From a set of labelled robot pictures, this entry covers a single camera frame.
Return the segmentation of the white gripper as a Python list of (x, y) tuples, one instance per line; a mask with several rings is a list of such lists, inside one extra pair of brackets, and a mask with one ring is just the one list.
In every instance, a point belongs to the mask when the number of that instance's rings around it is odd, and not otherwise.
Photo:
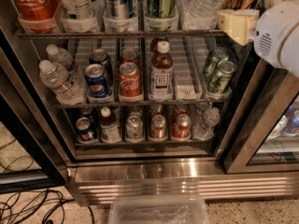
[(264, 0), (264, 8), (260, 19), (256, 9), (219, 10), (218, 27), (241, 46), (254, 40), (255, 52), (272, 66), (299, 69), (299, 1)]

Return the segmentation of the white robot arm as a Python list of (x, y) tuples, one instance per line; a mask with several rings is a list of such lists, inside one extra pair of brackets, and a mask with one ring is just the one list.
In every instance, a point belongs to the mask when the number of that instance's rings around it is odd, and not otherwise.
[(275, 68), (299, 77), (299, 0), (264, 0), (257, 9), (223, 9), (218, 27), (237, 44), (252, 42), (256, 54)]

